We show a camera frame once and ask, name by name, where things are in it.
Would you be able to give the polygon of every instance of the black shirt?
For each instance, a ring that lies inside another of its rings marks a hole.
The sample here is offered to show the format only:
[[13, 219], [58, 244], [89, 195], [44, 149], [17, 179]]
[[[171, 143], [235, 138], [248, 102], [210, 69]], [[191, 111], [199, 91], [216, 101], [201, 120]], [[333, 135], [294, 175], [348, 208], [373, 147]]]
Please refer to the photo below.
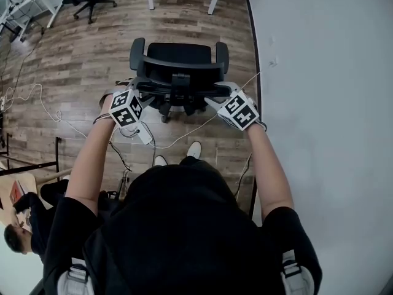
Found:
[[23, 195], [14, 204], [14, 208], [17, 213], [30, 208], [31, 249], [33, 253], [38, 254], [41, 260], [43, 260], [48, 244], [50, 228], [55, 217], [55, 209], [50, 208], [47, 210], [38, 195], [33, 192]]
[[71, 258], [85, 259], [97, 294], [283, 294], [282, 254], [321, 282], [314, 249], [292, 209], [277, 208], [258, 228], [222, 177], [195, 167], [155, 167], [130, 186], [103, 226], [80, 202], [60, 202], [44, 261], [56, 288]]

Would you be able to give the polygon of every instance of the laminate flooring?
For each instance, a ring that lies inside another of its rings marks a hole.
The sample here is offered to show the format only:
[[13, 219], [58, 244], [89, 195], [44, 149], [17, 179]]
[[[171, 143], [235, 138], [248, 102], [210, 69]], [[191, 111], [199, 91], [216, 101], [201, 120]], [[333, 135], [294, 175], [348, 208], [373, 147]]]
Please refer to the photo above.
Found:
[[[228, 44], [230, 67], [226, 81], [245, 84], [256, 74], [255, 53], [246, 0], [219, 0], [214, 15], [208, 15], [210, 0], [155, 0], [155, 10], [149, 10], [147, 0], [115, 0], [111, 4], [98, 4], [93, 21], [88, 25], [88, 11], [79, 19], [72, 14], [78, 7], [64, 6], [53, 28], [47, 29], [40, 40], [40, 27], [33, 24], [24, 43], [0, 42], [0, 72], [2, 89], [15, 87], [15, 96], [27, 97], [35, 83], [42, 84], [42, 101], [56, 119], [61, 111], [63, 120], [83, 132], [89, 133], [93, 119], [99, 113], [98, 101], [105, 89], [116, 81], [135, 76], [130, 70], [129, 56], [135, 38], [151, 42], [185, 42], [212, 47]], [[43, 26], [49, 17], [38, 20]], [[257, 101], [256, 80], [245, 91]], [[172, 112], [167, 124], [161, 123], [157, 110], [148, 108], [144, 121], [152, 131], [157, 146], [171, 144], [178, 137], [191, 132], [210, 119], [215, 112], [208, 108], [187, 117]], [[40, 163], [55, 159], [55, 137], [62, 139], [59, 147], [60, 170], [71, 168], [84, 138], [66, 122], [54, 122], [40, 104], [39, 87], [28, 101], [15, 100], [5, 113], [4, 131], [12, 134], [10, 154], [17, 159]], [[153, 147], [145, 146], [139, 138], [125, 138], [117, 131], [112, 140], [132, 169], [130, 181], [152, 166]], [[203, 128], [179, 140], [169, 149], [157, 149], [168, 163], [179, 163], [194, 141], [202, 144], [201, 158], [216, 167], [233, 192], [251, 152], [246, 134], [225, 124], [218, 117]], [[41, 176], [53, 169], [34, 171]], [[124, 167], [118, 155], [108, 147], [102, 190], [114, 191], [123, 175]], [[238, 196], [239, 206], [249, 211], [254, 182], [253, 165], [242, 180]]]

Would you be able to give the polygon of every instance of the chair wheel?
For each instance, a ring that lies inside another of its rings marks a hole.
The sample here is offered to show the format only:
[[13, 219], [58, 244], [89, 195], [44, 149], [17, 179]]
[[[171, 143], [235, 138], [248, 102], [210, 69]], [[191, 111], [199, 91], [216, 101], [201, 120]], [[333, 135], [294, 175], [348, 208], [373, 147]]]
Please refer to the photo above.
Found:
[[167, 124], [169, 120], [170, 120], [169, 116], [161, 115], [161, 122], [163, 124]]

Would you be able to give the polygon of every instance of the chair armrest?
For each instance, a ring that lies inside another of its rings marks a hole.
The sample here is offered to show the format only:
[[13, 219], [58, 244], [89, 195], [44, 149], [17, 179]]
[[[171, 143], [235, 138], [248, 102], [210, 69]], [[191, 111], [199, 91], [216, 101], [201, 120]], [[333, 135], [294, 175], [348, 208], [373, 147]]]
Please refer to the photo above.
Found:
[[223, 42], [218, 42], [216, 44], [216, 62], [224, 63], [224, 73], [226, 74], [229, 68], [229, 50], [228, 46]]
[[143, 37], [134, 40], [130, 52], [130, 69], [138, 70], [139, 62], [142, 59], [145, 49], [145, 39]]

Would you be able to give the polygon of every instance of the shoe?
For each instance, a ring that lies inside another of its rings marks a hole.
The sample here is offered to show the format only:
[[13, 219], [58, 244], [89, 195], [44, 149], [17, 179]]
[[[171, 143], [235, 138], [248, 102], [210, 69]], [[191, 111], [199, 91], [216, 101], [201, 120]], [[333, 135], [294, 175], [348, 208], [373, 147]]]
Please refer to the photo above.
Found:
[[202, 150], [201, 143], [195, 141], [194, 143], [191, 144], [189, 150], [187, 151], [187, 156], [192, 156], [198, 160], [201, 157], [201, 150]]
[[167, 166], [166, 160], [162, 156], [156, 156], [154, 159], [154, 166]]

